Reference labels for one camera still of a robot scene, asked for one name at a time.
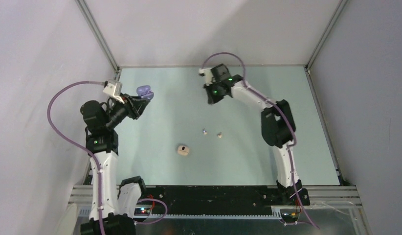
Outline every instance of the purple toy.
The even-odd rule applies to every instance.
[[[152,98],[154,98],[154,93],[151,91],[151,86],[149,85],[138,87],[136,89],[136,93],[138,96],[144,99],[151,100]]]

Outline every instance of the grey wall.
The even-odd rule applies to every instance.
[[[350,1],[311,76],[374,234],[402,234],[402,0]]]
[[[121,66],[303,65],[339,0],[117,0],[88,4]],[[211,64],[236,64],[220,56]]]
[[[104,81],[113,71],[73,0],[0,1],[0,235],[50,235],[89,157],[48,125],[62,87]],[[80,106],[98,86],[56,100],[56,126],[84,143]]]

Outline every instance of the purple cable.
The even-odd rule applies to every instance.
[[[68,85],[66,87],[64,87],[63,89],[61,89],[61,91],[57,92],[57,94],[55,94],[53,96],[53,98],[50,100],[50,103],[48,104],[47,107],[47,119],[48,119],[48,123],[50,123],[51,128],[53,128],[53,130],[59,135],[61,136],[63,139],[65,139],[67,142],[73,144],[74,146],[86,151],[94,160],[94,162],[96,163],[96,167],[97,167],[97,176],[98,176],[98,203],[99,203],[99,226],[100,226],[100,232],[102,233],[102,235],[106,235],[105,233],[105,229],[103,226],[103,213],[102,213],[102,209],[100,209],[100,207],[103,205],[102,203],[102,174],[100,173],[100,164],[99,164],[99,160],[97,159],[97,157],[88,149],[86,149],[85,147],[81,146],[80,144],[72,141],[71,139],[69,139],[67,136],[65,136],[63,133],[61,133],[57,127],[54,125],[53,121],[51,120],[51,107],[54,103],[54,101],[57,99],[57,97],[59,95],[61,95],[63,92],[67,91],[68,89],[77,86],[77,85],[81,85],[81,84],[95,84],[95,85],[101,85],[104,86],[104,82],[94,82],[94,81],[83,81],[83,82],[75,82],[71,85]]]
[[[161,218],[159,218],[159,219],[157,219],[157,220],[154,220],[154,221],[151,221],[151,222],[148,222],[148,223],[136,222],[137,224],[146,224],[146,225],[148,225],[148,224],[155,224],[156,222],[161,221],[161,220],[166,216],[166,214],[168,213],[168,207],[167,207],[166,204],[165,204],[164,202],[162,202],[161,200],[154,199],[154,198],[144,198],[144,199],[139,199],[137,202],[139,203],[139,202],[145,202],[145,201],[151,201],[151,202],[159,202],[159,203],[161,203],[161,204],[163,205],[163,207],[165,208],[165,213],[161,216]]]
[[[267,98],[267,97],[261,95],[260,93],[256,92],[255,90],[253,90],[253,89],[251,89],[250,87],[247,86],[247,84],[246,84],[246,66],[244,65],[244,62],[242,61],[242,59],[241,59],[240,57],[238,57],[237,55],[235,55],[235,54],[233,54],[233,53],[230,53],[230,52],[219,52],[219,53],[212,54],[212,55],[210,55],[210,56],[204,61],[204,63],[202,64],[202,67],[201,67],[201,68],[203,69],[203,68],[205,67],[206,63],[208,62],[208,60],[210,60],[212,57],[214,57],[214,56],[216,56],[216,55],[223,55],[223,54],[234,56],[234,57],[236,57],[236,58],[240,61],[240,64],[241,64],[241,66],[243,67],[243,86],[244,86],[244,88],[246,88],[248,91],[250,91],[251,93],[253,93],[255,96],[259,97],[262,101],[264,101],[264,102],[266,102],[266,103],[272,105],[272,106],[279,112],[280,116],[283,118],[283,120],[285,121],[286,125],[288,126],[288,129],[289,129],[289,131],[290,131],[290,133],[292,134],[292,137],[293,137],[293,143],[287,145],[287,148],[288,148],[289,160],[290,160],[290,166],[291,166],[291,177],[292,177],[292,184],[293,184],[294,194],[296,195],[296,198],[297,198],[298,201],[299,201],[299,205],[302,207],[302,211],[303,211],[303,213],[305,213],[305,215],[306,215],[306,217],[308,218],[310,224],[312,224],[315,228],[320,229],[319,226],[317,226],[317,225],[312,221],[312,219],[309,217],[308,213],[306,212],[306,209],[303,207],[302,200],[300,199],[299,192],[297,191],[297,187],[296,187],[296,184],[295,184],[295,182],[294,182],[295,180],[294,180],[293,156],[292,156],[292,154],[291,154],[290,148],[296,145],[297,139],[296,139],[296,135],[294,134],[293,128],[292,128],[292,126],[290,125],[290,123],[289,123],[288,118],[286,117],[286,115],[285,115],[285,114],[282,112],[282,110],[281,110],[275,103],[273,103],[269,98]]]

